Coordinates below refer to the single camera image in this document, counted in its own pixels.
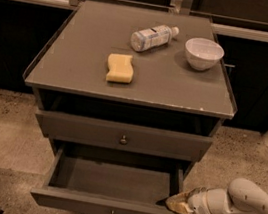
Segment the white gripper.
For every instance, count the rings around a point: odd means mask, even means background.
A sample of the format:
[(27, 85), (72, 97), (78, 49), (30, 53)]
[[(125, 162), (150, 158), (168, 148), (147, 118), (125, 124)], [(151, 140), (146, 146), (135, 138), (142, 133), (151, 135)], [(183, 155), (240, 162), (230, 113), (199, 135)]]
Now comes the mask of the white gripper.
[(226, 189), (199, 187), (170, 196), (165, 205), (178, 214), (229, 214), (230, 201)]

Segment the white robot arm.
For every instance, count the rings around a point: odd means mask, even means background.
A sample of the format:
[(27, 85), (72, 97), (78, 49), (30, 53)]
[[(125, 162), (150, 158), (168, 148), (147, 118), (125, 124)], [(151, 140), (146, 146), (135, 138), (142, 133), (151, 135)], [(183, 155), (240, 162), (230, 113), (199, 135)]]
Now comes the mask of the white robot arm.
[(245, 178), (233, 179), (224, 188), (194, 188), (166, 199), (180, 214), (268, 214), (268, 194)]

